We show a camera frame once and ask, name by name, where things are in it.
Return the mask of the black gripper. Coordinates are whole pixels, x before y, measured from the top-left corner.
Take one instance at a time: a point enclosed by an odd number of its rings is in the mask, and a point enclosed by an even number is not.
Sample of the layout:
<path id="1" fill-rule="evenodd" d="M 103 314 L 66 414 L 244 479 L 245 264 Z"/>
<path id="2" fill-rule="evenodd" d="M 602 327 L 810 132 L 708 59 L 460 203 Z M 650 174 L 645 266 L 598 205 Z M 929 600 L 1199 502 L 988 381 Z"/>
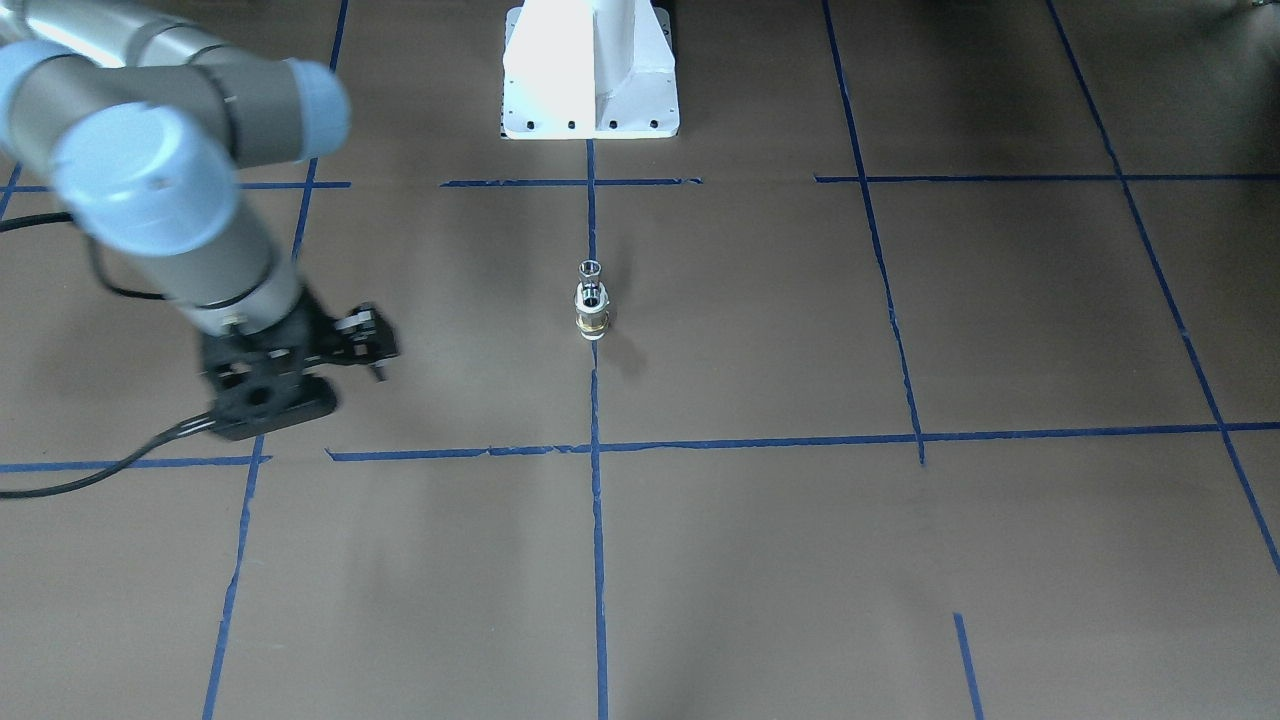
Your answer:
<path id="1" fill-rule="evenodd" d="M 365 366 L 375 382 L 387 382 L 387 364 L 399 356 L 399 347 L 383 336 L 384 319 L 375 304 L 360 304 L 335 320 L 303 288 L 283 319 L 264 331 L 250 333 L 246 323 L 230 322 L 215 334 L 200 336 L 200 365 L 212 386 L 233 386 L 255 369 L 288 375 L 323 361 Z"/>

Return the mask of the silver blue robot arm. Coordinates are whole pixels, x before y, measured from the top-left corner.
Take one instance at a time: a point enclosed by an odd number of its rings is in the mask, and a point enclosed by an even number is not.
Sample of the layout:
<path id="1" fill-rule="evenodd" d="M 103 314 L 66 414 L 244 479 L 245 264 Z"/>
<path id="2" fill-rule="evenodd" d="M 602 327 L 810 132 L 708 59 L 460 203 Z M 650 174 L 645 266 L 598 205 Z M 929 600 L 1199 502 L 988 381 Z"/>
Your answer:
<path id="1" fill-rule="evenodd" d="M 44 179 L 206 340 L 380 374 L 394 336 L 334 319 L 242 197 L 238 174 L 349 133 L 334 72 L 270 60 L 137 1 L 3 4 L 3 150 Z"/>

